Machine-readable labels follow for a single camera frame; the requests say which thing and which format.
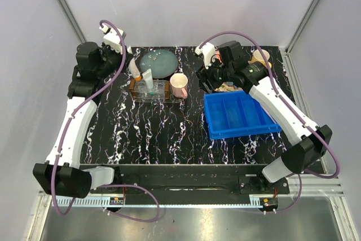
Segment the orange cap toothpaste tube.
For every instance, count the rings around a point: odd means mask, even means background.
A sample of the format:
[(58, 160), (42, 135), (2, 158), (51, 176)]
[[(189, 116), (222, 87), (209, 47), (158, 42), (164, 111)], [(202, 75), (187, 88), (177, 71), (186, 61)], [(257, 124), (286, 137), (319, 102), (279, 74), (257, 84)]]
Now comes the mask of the orange cap toothpaste tube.
[(131, 61), (129, 61), (128, 69), (134, 80), (140, 81), (142, 79), (142, 75), (136, 65), (134, 58), (132, 58)]

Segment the pink ceramic mug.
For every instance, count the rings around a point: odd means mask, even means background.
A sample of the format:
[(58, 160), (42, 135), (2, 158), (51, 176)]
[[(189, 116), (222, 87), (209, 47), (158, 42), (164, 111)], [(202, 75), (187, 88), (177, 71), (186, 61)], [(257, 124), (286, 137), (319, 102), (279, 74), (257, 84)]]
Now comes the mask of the pink ceramic mug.
[(188, 97), (188, 78), (183, 73), (175, 73), (170, 78), (173, 95), (176, 98), (186, 99)]

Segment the teal cap toothpaste tube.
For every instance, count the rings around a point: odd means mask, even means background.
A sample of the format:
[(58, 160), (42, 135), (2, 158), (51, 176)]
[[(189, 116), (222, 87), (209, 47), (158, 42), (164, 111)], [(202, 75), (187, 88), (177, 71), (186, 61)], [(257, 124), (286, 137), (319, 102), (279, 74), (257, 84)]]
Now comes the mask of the teal cap toothpaste tube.
[(154, 83), (151, 69), (149, 68), (143, 72), (142, 77), (146, 84), (146, 89), (144, 92), (149, 95), (154, 95)]

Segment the clear acrylic tray wooden handles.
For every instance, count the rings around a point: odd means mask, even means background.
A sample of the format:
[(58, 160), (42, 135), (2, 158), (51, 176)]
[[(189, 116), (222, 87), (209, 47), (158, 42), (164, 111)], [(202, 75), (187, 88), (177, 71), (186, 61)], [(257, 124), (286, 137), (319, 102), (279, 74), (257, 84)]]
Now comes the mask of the clear acrylic tray wooden handles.
[(149, 89), (144, 80), (130, 82), (130, 94), (134, 101), (143, 103), (181, 103), (184, 98), (173, 95), (170, 82), (167, 80), (153, 80), (153, 88)]

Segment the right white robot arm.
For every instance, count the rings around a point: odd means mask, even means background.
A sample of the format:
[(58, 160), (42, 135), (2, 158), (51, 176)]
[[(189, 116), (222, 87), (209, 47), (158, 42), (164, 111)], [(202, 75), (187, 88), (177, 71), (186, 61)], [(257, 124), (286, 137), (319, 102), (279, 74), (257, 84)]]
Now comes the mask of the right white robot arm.
[(203, 57), (196, 72), (200, 88), (214, 92), (223, 83), (233, 83), (257, 101), (280, 126), (291, 147), (279, 158), (265, 166), (257, 178), (257, 189), (268, 194), (277, 181), (299, 174), (325, 155), (332, 131), (328, 125), (319, 126), (306, 116), (274, 81), (267, 64), (250, 62), (243, 56), (239, 42), (230, 41), (218, 47), (206, 42), (195, 49)]

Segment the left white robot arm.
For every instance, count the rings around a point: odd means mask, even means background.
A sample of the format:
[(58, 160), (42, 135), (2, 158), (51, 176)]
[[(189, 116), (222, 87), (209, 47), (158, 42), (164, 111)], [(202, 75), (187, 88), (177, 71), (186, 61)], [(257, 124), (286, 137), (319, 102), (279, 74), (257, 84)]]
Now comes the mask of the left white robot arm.
[(60, 132), (45, 162), (36, 163), (33, 168), (35, 179), (47, 194), (83, 199), (100, 186), (110, 193), (120, 191), (122, 179), (112, 167), (81, 170), (80, 156), (101, 98), (92, 95), (105, 85), (104, 80), (111, 73), (126, 69), (131, 55), (130, 47), (122, 55), (104, 43), (98, 46), (95, 42), (85, 42), (77, 46), (77, 64), (68, 87), (67, 109)]

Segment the floral serving tray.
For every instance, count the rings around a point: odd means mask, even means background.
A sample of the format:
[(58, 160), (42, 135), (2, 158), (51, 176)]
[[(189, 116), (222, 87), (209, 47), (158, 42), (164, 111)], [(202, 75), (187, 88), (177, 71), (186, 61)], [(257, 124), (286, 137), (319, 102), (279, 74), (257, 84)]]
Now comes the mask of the floral serving tray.
[(233, 85), (231, 82), (224, 82), (220, 87), (216, 88), (215, 92), (232, 92), (232, 91), (242, 91), (241, 87)]

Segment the red patterned small bowl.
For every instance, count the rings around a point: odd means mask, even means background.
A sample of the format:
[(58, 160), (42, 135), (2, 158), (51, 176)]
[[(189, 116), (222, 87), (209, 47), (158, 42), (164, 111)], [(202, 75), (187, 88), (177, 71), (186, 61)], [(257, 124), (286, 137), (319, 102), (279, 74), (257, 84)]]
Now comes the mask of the red patterned small bowl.
[(219, 52), (218, 50), (216, 51), (216, 58), (217, 58), (220, 62), (222, 61), (220, 52)]

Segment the teal ceramic plate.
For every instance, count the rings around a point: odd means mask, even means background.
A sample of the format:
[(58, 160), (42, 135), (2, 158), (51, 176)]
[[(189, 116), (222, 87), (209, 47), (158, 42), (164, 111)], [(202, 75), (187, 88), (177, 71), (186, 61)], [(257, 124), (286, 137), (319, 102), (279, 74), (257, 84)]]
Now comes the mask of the teal ceramic plate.
[(141, 72), (151, 70), (154, 79), (171, 76), (178, 68), (178, 59), (170, 51), (156, 49), (146, 53), (139, 62)]

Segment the blue plastic bin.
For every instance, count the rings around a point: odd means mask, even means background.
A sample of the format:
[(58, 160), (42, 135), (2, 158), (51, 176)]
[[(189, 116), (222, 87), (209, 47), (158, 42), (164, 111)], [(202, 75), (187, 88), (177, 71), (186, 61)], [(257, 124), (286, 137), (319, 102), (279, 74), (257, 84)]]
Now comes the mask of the blue plastic bin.
[(212, 140), (282, 131), (260, 103), (244, 91), (206, 94), (204, 111)]

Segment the yellow mug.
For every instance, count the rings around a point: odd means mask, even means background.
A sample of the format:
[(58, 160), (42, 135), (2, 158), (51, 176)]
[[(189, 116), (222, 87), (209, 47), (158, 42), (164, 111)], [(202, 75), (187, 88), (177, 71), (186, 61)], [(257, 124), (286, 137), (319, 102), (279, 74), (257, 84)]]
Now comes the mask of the yellow mug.
[[(262, 49), (262, 52), (264, 54), (264, 56), (266, 57), (267, 61), (268, 61), (268, 66), (270, 68), (272, 68), (272, 64), (270, 62), (270, 54), (268, 53), (268, 51)], [(249, 64), (255, 63), (255, 62), (260, 62), (262, 63), (265, 67), (267, 67), (267, 64), (265, 62), (265, 59), (263, 58), (261, 52), (259, 50), (255, 50), (252, 54), (252, 58), (250, 61), (248, 61)]]

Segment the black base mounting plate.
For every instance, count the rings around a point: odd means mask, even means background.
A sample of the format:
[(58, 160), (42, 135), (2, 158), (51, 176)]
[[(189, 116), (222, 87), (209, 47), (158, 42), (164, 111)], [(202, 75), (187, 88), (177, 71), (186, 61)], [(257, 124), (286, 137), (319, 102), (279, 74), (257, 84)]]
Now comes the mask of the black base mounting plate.
[(116, 165), (115, 184), (126, 184), (126, 204), (153, 204), (141, 186), (161, 205), (250, 204), (251, 195), (288, 195), (285, 178), (261, 188), (263, 165)]

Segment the aluminium rail frame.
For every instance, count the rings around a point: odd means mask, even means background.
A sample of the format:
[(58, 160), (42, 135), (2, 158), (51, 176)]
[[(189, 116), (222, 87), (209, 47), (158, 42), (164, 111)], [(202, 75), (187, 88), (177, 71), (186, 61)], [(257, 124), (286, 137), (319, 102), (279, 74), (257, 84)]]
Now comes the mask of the aluminium rail frame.
[[(131, 76), (120, 75), (104, 93), (82, 145), (80, 167), (99, 165), (265, 165), (289, 142), (282, 132), (240, 138), (209, 137), (204, 92), (193, 47), (169, 47), (189, 79), (181, 103), (135, 102)], [(43, 217), (42, 240), (357, 240), (337, 179), (304, 175), (288, 180), (280, 207), (263, 215), (259, 195), (241, 205), (126, 204), (121, 188), (99, 189), (77, 200), (69, 214)]]

